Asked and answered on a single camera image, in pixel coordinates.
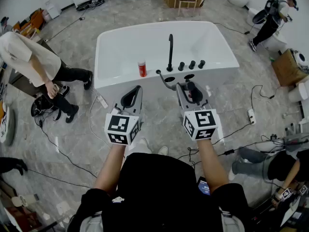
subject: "white basin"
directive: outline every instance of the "white basin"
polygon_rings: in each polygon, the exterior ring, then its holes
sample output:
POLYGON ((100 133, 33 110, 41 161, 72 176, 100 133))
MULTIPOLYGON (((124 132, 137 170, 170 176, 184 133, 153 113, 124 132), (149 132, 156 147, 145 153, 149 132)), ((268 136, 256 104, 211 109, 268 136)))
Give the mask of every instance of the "white basin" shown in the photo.
POLYGON ((169 95, 159 75, 174 77, 170 82, 184 82, 184 77, 201 86, 217 87, 223 84, 239 64, 218 28, 211 22, 172 21, 141 24, 104 32, 99 35, 95 62, 95 89, 110 106, 115 97, 127 88, 140 85, 143 98, 153 99, 169 95), (173 71, 166 70, 169 62, 169 35, 173 34, 173 71), (146 60, 147 76, 140 77, 138 61, 146 60), (188 68, 194 60, 193 70, 188 68), (197 66, 201 60, 203 69, 197 66), (184 70, 178 70, 180 62, 184 70))

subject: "red bottle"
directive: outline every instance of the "red bottle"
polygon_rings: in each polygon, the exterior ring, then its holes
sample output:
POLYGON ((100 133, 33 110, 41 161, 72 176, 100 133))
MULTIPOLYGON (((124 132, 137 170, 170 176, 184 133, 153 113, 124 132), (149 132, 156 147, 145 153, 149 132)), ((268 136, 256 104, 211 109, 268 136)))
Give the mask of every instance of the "red bottle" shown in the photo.
POLYGON ((146 61, 138 62, 139 70, 140 70, 140 76, 145 77, 147 75, 146 71, 146 61))

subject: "white cable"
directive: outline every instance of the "white cable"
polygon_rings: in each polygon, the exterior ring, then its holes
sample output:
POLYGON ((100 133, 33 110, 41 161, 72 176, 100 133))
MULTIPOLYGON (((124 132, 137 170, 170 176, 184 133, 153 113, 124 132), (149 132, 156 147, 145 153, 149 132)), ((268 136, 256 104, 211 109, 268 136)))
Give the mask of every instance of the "white cable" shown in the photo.
MULTIPOLYGON (((253 99, 257 99, 257 100, 262 101, 262 102, 268 102, 270 105, 275 106, 273 103, 270 103, 268 100, 261 100, 261 99, 256 98, 256 97, 253 97, 253 99)), ((281 105, 281 106, 286 106, 286 107, 299 107, 299 106, 301 106, 301 105, 298 105, 298 106, 287 106, 287 105, 280 104, 280 103, 278 103, 278 104, 281 105)))
POLYGON ((97 100, 98 92, 95 93, 91 87, 90 87, 90 89, 91 89, 91 91, 92 91, 96 96, 95 96, 95 98, 94 98, 94 100, 93 100, 93 102, 92 102, 92 104, 91 104, 90 109, 89 109, 89 128, 90 128, 92 134, 94 134, 96 138, 98 138, 98 139, 100 139, 101 141, 103 141, 103 142, 106 144, 106 146, 110 149, 110 147, 108 146, 108 144, 107 144, 102 138, 99 138, 99 137, 92 131, 92 129, 91 129, 91 125, 90 125, 90 112, 91 112, 91 109, 92 109, 93 104, 95 103, 95 101, 98 101, 98 100, 97 100))

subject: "black shirt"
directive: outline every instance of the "black shirt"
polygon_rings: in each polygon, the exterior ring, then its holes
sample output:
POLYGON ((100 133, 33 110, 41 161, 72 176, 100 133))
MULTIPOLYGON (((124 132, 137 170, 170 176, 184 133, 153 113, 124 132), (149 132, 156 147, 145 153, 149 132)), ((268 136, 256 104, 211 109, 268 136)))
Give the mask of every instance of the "black shirt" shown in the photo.
MULTIPOLYGON (((309 180, 309 150, 299 151, 297 158, 300 161, 300 169, 295 179, 297 181, 308 181, 309 180)), ((273 161, 271 161, 268 169, 268 178, 278 179, 284 181, 293 167, 296 160, 286 154, 286 151, 279 152, 273 161)))
POLYGON ((194 169, 172 157, 131 154, 121 169, 117 196, 125 200, 112 203, 105 191, 89 190, 82 197, 71 231, 79 231, 83 219, 102 211, 104 232, 220 232, 219 207, 250 230, 250 210, 241 185, 227 184, 211 196, 205 195, 198 189, 194 169))

